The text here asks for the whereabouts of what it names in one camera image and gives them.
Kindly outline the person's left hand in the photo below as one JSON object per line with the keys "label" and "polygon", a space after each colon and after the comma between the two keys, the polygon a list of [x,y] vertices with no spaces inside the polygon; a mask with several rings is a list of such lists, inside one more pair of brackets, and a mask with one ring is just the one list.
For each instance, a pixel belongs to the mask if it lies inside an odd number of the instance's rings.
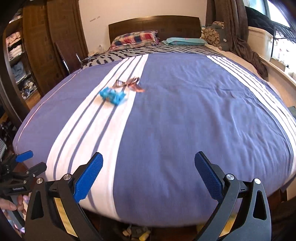
{"label": "person's left hand", "polygon": [[9,210],[9,211],[15,211],[18,210],[22,214],[26,215],[26,210],[24,207],[24,203],[28,203],[30,200],[29,196],[27,195],[19,195],[17,197],[17,204],[14,204],[13,202],[6,200],[4,198],[1,198],[0,200],[0,206],[2,210]]}

